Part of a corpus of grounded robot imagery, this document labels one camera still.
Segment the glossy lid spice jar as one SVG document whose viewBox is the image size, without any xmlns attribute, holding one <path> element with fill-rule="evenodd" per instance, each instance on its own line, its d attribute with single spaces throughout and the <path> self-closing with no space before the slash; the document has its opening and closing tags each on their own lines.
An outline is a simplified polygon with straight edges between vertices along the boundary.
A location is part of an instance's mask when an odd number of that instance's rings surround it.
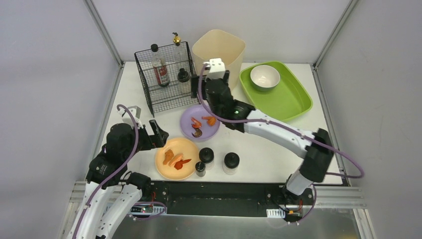
<svg viewBox="0 0 422 239">
<path fill-rule="evenodd" d="M 190 73 L 189 71 L 185 70 L 184 68 L 179 69 L 179 73 L 177 75 L 178 84 L 176 87 L 178 95 L 189 94 L 191 91 L 190 87 Z"/>
</svg>

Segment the clear glass oil bottle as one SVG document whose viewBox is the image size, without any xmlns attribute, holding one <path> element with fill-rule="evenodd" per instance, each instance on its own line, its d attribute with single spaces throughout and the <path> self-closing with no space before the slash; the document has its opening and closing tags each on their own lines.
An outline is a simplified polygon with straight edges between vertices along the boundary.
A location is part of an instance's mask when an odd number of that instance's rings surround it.
<svg viewBox="0 0 422 239">
<path fill-rule="evenodd" d="M 184 63 L 187 61 L 188 57 L 186 56 L 186 52 L 181 44 L 182 41 L 178 33 L 173 32 L 172 34 L 174 35 L 174 60 L 177 63 L 177 68 L 180 70 L 181 68 L 184 68 Z"/>
</svg>

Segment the white bowl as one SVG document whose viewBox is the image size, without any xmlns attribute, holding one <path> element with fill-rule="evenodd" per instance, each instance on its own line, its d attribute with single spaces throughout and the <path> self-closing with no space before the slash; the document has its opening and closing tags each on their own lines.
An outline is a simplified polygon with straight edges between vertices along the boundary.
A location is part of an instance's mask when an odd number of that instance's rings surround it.
<svg viewBox="0 0 422 239">
<path fill-rule="evenodd" d="M 273 90 L 281 81 L 281 75 L 272 66 L 258 65 L 250 72 L 252 86 L 260 92 Z"/>
</svg>

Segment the red label sauce bottle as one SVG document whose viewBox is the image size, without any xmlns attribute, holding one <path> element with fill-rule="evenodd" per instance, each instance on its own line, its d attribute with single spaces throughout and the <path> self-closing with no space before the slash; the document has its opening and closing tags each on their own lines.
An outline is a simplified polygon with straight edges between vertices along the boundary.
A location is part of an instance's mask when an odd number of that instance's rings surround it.
<svg viewBox="0 0 422 239">
<path fill-rule="evenodd" d="M 167 64 L 165 62 L 165 58 L 159 51 L 159 47 L 157 44 L 151 45 L 151 64 L 153 67 L 153 71 L 157 80 L 157 83 L 160 87 L 166 87 L 169 85 L 170 80 L 167 74 Z"/>
</svg>

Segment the black lid spice jar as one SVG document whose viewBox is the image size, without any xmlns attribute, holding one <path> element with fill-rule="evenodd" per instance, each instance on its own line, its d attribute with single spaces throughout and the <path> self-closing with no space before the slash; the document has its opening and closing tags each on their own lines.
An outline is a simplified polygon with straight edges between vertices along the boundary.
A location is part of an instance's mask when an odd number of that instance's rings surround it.
<svg viewBox="0 0 422 239">
<path fill-rule="evenodd" d="M 205 164 L 205 170 L 211 170 L 214 166 L 214 151 L 204 147 L 199 151 L 199 159 Z"/>
</svg>

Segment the black lid seasoning jar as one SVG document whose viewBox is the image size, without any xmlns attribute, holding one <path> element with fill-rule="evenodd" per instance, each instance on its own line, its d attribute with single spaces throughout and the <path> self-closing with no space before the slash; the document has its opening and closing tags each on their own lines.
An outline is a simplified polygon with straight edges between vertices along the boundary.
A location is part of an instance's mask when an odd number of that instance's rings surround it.
<svg viewBox="0 0 422 239">
<path fill-rule="evenodd" d="M 235 174 L 239 166 L 239 163 L 240 163 L 240 158 L 238 154 L 234 152 L 229 152 L 224 157 L 223 171 L 228 175 Z"/>
</svg>

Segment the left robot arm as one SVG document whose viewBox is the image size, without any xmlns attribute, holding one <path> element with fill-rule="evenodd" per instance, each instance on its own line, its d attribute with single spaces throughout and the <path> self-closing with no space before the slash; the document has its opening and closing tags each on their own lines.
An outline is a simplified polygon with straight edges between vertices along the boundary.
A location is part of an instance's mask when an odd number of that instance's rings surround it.
<svg viewBox="0 0 422 239">
<path fill-rule="evenodd" d="M 111 127 L 101 152 L 89 164 L 81 207 L 67 235 L 69 239 L 110 239 L 132 206 L 150 193 L 151 179 L 131 173 L 116 201 L 108 202 L 127 171 L 127 160 L 139 151 L 162 148 L 169 134 L 150 120 L 153 135 L 144 125 L 118 123 Z"/>
</svg>

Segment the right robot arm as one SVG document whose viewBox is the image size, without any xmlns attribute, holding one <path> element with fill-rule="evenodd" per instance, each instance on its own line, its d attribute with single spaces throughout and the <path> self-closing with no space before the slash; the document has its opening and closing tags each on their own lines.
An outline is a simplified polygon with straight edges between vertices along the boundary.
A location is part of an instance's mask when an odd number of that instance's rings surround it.
<svg viewBox="0 0 422 239">
<path fill-rule="evenodd" d="M 228 87 L 228 75 L 228 71 L 218 79 L 194 75 L 192 96 L 227 128 L 260 136 L 303 160 L 286 181 L 283 190 L 287 194 L 300 196 L 311 184 L 323 182 L 334 155 L 327 130 L 319 128 L 312 132 L 291 127 L 250 104 L 235 100 Z"/>
</svg>

